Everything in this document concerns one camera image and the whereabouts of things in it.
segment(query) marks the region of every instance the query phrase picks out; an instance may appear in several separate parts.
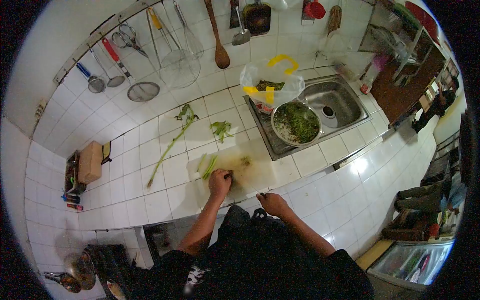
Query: utensil rack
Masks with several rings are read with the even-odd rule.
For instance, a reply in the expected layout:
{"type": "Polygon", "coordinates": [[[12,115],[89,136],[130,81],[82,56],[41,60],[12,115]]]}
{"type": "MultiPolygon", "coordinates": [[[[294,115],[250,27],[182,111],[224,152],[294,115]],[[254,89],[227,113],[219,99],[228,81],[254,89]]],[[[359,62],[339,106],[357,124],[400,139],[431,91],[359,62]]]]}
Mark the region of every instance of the utensil rack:
{"type": "Polygon", "coordinates": [[[95,29],[90,36],[81,43],[78,48],[70,55],[67,61],[63,64],[57,75],[53,78],[53,82],[58,86],[63,82],[63,79],[68,76],[68,72],[76,65],[80,58],[87,53],[87,51],[95,45],[99,40],[106,36],[110,31],[114,30],[120,23],[142,12],[147,7],[157,4],[163,0],[142,0],[130,5],[123,11],[109,17],[103,24],[95,29]]]}

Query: wooden spoon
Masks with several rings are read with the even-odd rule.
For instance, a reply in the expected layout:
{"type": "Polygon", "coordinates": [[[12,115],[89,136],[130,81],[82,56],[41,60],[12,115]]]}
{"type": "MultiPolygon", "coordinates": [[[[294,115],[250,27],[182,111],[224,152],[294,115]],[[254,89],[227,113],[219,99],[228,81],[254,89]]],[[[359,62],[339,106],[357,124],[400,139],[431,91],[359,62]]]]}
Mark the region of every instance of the wooden spoon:
{"type": "Polygon", "coordinates": [[[221,69],[226,69],[230,65],[230,57],[228,53],[223,48],[222,43],[220,42],[220,36],[218,35],[218,28],[216,26],[215,15],[213,14],[212,0],[204,0],[205,6],[207,7],[208,16],[210,17],[210,23],[212,23],[213,34],[216,39],[216,49],[215,49],[215,63],[221,69]]]}

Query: person standing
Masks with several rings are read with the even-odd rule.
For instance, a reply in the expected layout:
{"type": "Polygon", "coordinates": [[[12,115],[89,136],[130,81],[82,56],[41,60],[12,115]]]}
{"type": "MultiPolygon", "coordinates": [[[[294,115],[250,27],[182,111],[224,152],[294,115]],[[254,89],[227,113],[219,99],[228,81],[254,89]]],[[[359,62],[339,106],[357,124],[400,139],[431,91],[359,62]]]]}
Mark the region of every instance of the person standing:
{"type": "Polygon", "coordinates": [[[451,83],[451,90],[442,91],[442,84],[438,83],[438,91],[439,94],[433,99],[432,105],[430,108],[425,112],[423,112],[420,116],[418,121],[412,121],[412,128],[415,130],[416,133],[425,127],[428,121],[434,116],[437,115],[440,118],[445,115],[445,111],[449,108],[452,103],[455,101],[456,98],[456,91],[460,87],[458,83],[458,79],[456,77],[452,77],[451,83]]]}

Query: sink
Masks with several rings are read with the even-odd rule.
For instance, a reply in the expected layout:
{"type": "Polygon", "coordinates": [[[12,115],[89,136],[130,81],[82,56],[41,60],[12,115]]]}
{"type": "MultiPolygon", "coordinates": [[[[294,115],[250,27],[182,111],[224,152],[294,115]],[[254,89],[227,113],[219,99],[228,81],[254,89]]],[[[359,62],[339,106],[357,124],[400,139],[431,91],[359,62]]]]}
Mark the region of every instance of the sink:
{"type": "MultiPolygon", "coordinates": [[[[250,97],[244,96],[243,98],[248,104],[273,160],[305,148],[293,147],[283,142],[272,129],[270,115],[260,112],[250,97]]],[[[307,102],[320,116],[324,133],[317,143],[371,120],[365,106],[340,75],[306,80],[305,90],[296,99],[307,102]]]]}

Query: red cup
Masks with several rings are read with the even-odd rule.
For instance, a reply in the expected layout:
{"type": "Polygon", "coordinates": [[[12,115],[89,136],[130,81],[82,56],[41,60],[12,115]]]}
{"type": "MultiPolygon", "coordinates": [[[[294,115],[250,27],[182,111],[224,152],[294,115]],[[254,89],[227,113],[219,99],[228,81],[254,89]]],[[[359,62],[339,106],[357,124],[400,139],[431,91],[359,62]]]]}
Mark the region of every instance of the red cup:
{"type": "Polygon", "coordinates": [[[313,2],[305,5],[305,13],[311,18],[322,19],[325,16],[326,11],[324,6],[318,3],[318,0],[313,0],[313,2]]]}

